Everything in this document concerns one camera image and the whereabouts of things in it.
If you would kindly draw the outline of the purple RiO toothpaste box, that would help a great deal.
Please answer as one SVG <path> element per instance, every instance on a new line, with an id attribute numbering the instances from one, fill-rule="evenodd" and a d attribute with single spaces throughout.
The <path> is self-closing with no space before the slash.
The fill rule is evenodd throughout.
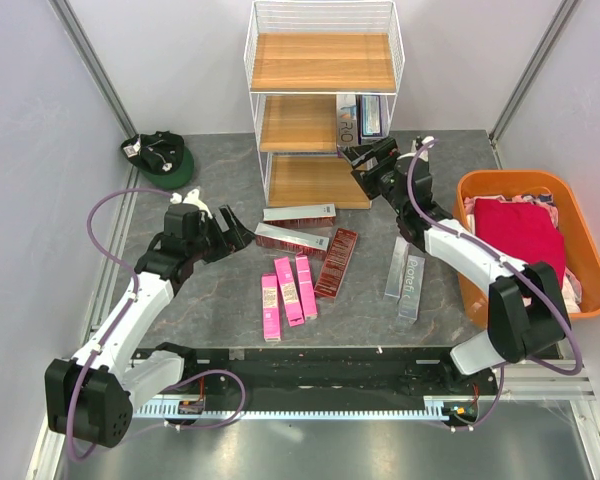
<path id="1" fill-rule="evenodd" d="M 355 94 L 336 95 L 336 145 L 338 148 L 360 145 L 359 108 Z"/>

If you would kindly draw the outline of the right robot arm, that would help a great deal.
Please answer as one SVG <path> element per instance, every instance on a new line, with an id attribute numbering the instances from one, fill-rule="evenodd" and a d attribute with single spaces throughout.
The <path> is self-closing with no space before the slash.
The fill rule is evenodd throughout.
<path id="1" fill-rule="evenodd" d="M 433 137 L 415 140 L 401 153 L 392 137 L 346 146 L 340 154 L 369 199 L 383 197 L 396 214 L 405 240 L 438 258 L 487 297 L 487 327 L 454 346 L 438 368 L 447 392 L 463 392 L 474 374 L 523 360 L 574 335 L 555 270 L 529 264 L 487 244 L 454 219 L 433 198 L 428 151 Z"/>

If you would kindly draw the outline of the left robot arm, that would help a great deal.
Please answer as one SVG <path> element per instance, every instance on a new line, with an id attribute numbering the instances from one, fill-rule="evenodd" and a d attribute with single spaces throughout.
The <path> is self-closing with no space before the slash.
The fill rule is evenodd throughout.
<path id="1" fill-rule="evenodd" d="M 158 314 L 191 277 L 198 261 L 212 263 L 255 238 L 230 207 L 217 217 L 199 201 L 168 208 L 162 232 L 140 257 L 125 294 L 101 328 L 68 360 L 55 359 L 45 375 L 49 428 L 92 444 L 114 447 L 132 414 L 172 387 L 188 393 L 199 382 L 192 353 L 176 345 L 155 349 L 139 366 L 129 363 Z"/>

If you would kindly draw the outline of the silver Protefix toothpaste box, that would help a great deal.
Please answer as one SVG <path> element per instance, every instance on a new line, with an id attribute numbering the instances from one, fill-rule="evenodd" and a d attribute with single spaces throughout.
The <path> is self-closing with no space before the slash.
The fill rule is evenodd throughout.
<path id="1" fill-rule="evenodd" d="M 405 267 L 401 298 L 398 302 L 398 319 L 413 325 L 418 319 L 425 259 L 409 255 Z"/>

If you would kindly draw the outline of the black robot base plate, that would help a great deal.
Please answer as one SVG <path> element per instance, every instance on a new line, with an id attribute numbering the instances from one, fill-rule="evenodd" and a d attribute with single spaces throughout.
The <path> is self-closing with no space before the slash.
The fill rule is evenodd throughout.
<path id="1" fill-rule="evenodd" d="M 185 356 L 185 379 L 207 370 L 221 369 L 221 374 L 205 378 L 200 386 L 195 380 L 190 386 L 178 387 L 177 394 L 201 393 L 214 404 L 226 404 L 240 398 L 238 382 L 229 378 L 233 373 L 244 384 L 247 403 L 282 404 L 275 395 L 297 397 L 336 391 L 392 393 L 407 398 L 426 396 L 493 395 L 498 391 L 495 374 L 482 370 L 468 377 L 453 374 L 441 361 L 450 352 L 448 347 L 417 348 L 234 348 L 190 349 L 161 344 L 152 349 L 139 348 L 130 365 L 137 367 L 155 351 L 177 351 Z"/>

